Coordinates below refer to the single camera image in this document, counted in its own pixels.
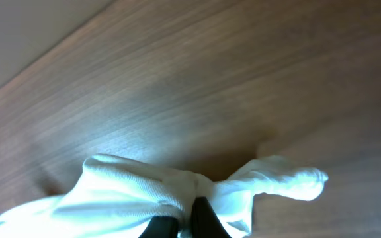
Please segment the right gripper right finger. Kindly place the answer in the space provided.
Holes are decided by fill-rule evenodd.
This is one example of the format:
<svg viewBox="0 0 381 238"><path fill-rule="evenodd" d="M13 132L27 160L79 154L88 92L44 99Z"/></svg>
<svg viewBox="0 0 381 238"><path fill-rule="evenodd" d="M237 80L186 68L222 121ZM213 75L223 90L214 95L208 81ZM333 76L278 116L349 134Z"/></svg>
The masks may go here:
<svg viewBox="0 0 381 238"><path fill-rule="evenodd" d="M195 199L190 224L193 238L230 238L206 197Z"/></svg>

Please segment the white t-shirt black print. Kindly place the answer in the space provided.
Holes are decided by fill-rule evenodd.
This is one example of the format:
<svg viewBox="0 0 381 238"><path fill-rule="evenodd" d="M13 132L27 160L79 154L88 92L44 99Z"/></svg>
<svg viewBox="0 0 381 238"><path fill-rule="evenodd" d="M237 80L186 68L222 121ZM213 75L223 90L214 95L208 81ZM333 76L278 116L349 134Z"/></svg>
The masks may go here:
<svg viewBox="0 0 381 238"><path fill-rule="evenodd" d="M198 198L207 199L227 235L245 237L252 232L256 195L310 201L328 180L325 172L293 168L281 156L251 160L220 182L113 155L94 155L82 169L67 194L2 213L0 237L138 237L154 217L173 218L179 237L190 237Z"/></svg>

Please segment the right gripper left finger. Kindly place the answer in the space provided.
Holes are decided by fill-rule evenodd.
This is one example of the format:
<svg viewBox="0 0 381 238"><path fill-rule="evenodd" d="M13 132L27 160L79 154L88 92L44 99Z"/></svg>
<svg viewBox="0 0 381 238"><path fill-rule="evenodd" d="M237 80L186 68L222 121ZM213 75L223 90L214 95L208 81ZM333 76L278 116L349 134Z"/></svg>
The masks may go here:
<svg viewBox="0 0 381 238"><path fill-rule="evenodd" d="M148 226L139 238L177 238L179 222L170 216L152 217Z"/></svg>

